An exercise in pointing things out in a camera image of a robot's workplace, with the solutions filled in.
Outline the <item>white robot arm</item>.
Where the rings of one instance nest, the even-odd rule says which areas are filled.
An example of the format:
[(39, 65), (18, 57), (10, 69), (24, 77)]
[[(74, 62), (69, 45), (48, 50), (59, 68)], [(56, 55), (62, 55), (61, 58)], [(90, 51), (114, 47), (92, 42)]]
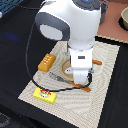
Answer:
[(44, 37), (68, 42), (75, 84), (84, 84), (92, 68), (100, 18), (99, 0), (47, 1), (36, 14), (36, 25)]

